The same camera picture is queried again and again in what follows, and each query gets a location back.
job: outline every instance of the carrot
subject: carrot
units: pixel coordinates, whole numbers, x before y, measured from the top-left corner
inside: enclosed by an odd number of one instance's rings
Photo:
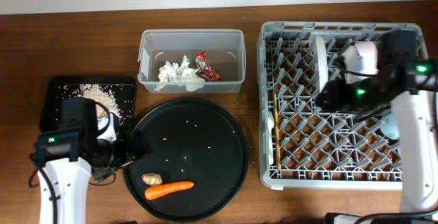
[[[172,192],[190,189],[193,186],[193,182],[175,182],[169,184],[161,184],[158,186],[151,186],[147,188],[144,192],[144,195],[146,196],[146,199],[154,200]]]

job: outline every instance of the brown wooden surface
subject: brown wooden surface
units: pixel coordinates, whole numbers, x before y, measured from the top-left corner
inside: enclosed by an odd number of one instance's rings
[[[321,218],[327,212],[397,211],[400,192],[273,191],[259,180],[255,45],[265,21],[417,23],[430,55],[438,55],[438,1],[286,5],[256,8],[150,10],[0,16],[0,223],[37,223],[39,189],[28,189],[27,156],[38,131],[47,84],[57,75],[123,74],[136,78],[146,29],[240,29],[246,43],[246,80],[238,94],[150,95],[138,85],[137,120],[163,101],[200,97],[228,110],[244,129],[250,168],[237,197],[201,223],[276,223]],[[158,223],[133,199],[119,171],[110,186],[88,188],[87,223]]]

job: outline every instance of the gray plastic dish rack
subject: gray plastic dish rack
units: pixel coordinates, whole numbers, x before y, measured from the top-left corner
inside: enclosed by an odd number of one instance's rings
[[[273,189],[336,188],[401,190],[399,142],[381,134],[381,116],[353,123],[354,114],[327,113],[315,105],[319,93],[313,35],[323,37],[328,80],[340,77],[334,59],[352,43],[379,41],[395,29],[417,34],[418,55],[427,59],[421,29],[404,23],[266,22],[257,42],[260,97],[260,180]],[[279,111],[281,170],[275,132],[268,137],[268,112]],[[268,164],[272,139],[274,164]]]

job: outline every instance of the crumpled tissue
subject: crumpled tissue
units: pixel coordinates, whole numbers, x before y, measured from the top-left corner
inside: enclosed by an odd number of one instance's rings
[[[185,89],[188,92],[202,88],[204,86],[203,83],[205,82],[205,79],[198,77],[196,73],[199,72],[199,70],[189,68],[189,64],[190,60],[186,56],[184,56],[181,66],[179,66],[178,63],[170,64],[169,61],[166,61],[166,64],[159,68],[158,79],[162,84],[157,84],[155,90],[161,90],[164,86],[166,86],[166,82],[191,83],[185,85]]]

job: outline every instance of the fork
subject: fork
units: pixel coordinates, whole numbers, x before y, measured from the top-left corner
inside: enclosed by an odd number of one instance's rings
[[[268,114],[268,132],[269,132],[269,156],[268,156],[268,163],[269,165],[274,164],[274,152],[272,148],[272,128],[274,128],[274,117],[269,111]]]

